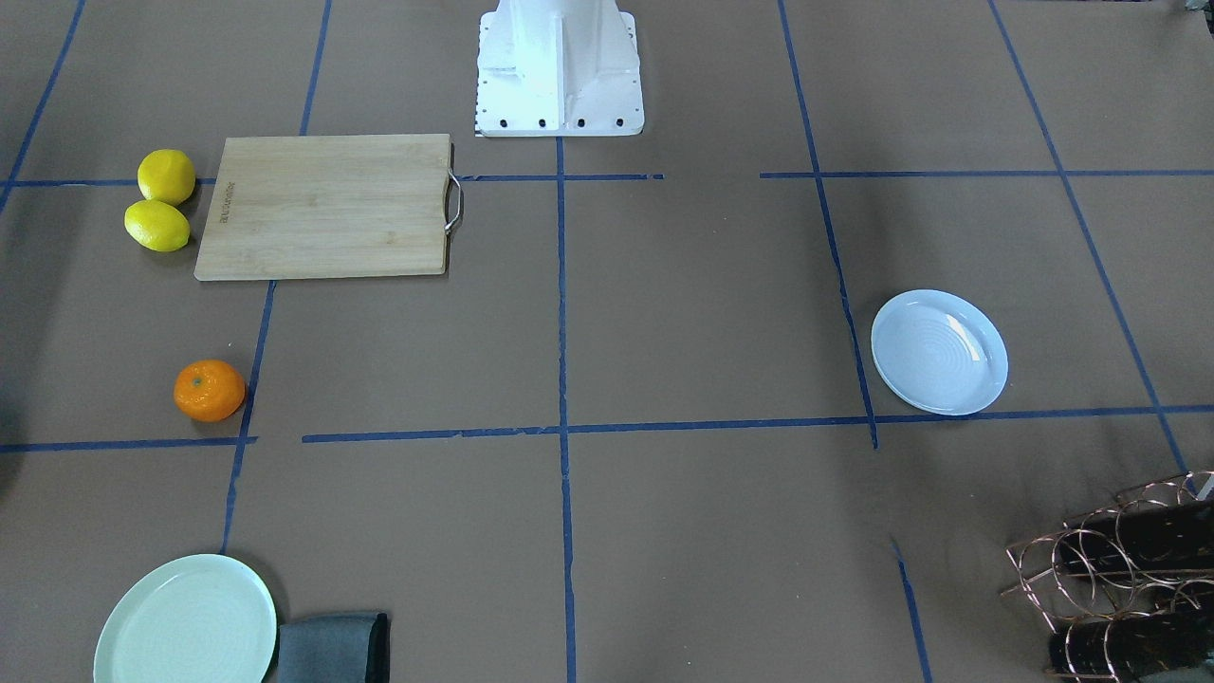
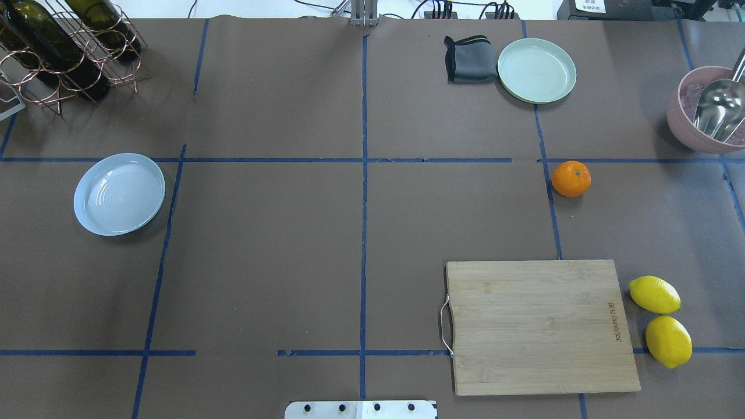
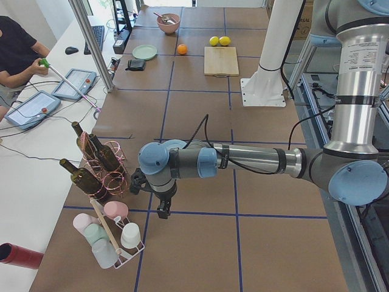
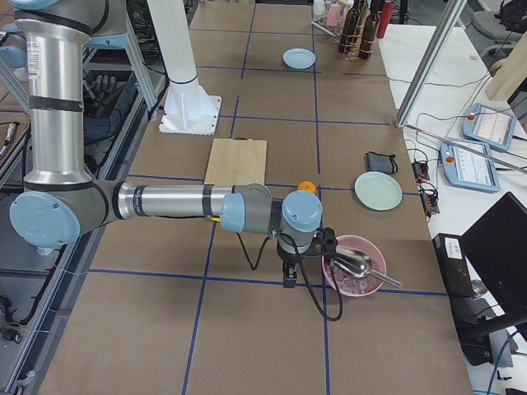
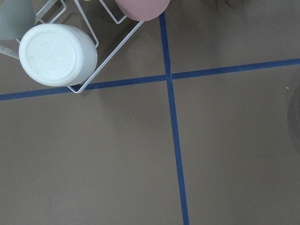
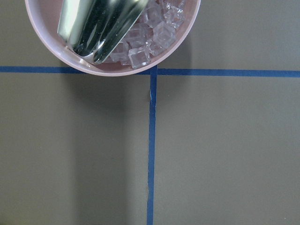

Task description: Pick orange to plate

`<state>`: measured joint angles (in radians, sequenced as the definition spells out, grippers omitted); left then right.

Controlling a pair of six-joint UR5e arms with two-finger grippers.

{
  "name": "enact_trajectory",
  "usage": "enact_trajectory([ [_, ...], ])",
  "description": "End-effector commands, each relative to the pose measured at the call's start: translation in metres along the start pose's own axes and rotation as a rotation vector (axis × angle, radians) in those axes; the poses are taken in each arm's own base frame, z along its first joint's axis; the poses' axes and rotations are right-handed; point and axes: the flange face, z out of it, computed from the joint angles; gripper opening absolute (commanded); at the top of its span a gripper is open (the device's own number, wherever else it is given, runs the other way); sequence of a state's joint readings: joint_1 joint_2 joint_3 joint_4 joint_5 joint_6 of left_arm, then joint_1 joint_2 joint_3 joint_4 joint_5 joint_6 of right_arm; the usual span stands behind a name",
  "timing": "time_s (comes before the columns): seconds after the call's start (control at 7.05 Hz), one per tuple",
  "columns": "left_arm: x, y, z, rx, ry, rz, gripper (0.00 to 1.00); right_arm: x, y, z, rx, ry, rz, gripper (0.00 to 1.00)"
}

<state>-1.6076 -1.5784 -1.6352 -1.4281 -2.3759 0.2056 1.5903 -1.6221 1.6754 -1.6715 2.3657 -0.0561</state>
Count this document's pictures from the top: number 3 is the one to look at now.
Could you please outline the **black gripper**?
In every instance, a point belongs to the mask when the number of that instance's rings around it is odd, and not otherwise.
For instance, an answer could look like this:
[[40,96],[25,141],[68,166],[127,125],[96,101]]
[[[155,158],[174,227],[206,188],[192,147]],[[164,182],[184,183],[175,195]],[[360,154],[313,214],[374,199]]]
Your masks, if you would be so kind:
[[[152,188],[140,168],[136,168],[134,173],[130,177],[131,184],[129,191],[135,195],[138,195],[142,190],[144,192],[152,192]],[[159,218],[165,218],[170,216],[171,199],[160,200],[160,204],[157,207],[157,214]]]

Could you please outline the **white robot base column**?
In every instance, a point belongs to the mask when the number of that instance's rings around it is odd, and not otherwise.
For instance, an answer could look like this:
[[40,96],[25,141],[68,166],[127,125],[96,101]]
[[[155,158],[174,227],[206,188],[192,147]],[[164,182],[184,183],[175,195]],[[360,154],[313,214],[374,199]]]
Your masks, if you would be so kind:
[[241,79],[244,106],[286,106],[281,67],[303,7],[304,0],[274,1],[258,69]]

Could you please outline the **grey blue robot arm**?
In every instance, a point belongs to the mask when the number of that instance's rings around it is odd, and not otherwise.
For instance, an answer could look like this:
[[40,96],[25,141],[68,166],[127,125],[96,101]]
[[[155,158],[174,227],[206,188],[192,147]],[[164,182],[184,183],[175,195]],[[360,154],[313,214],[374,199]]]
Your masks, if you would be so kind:
[[160,218],[170,215],[177,180],[208,178],[219,169],[288,174],[352,206],[384,196],[388,174],[373,145],[382,62],[388,42],[387,1],[315,1],[312,36],[342,46],[332,134],[322,150],[258,148],[190,139],[144,145],[130,191],[152,192]]

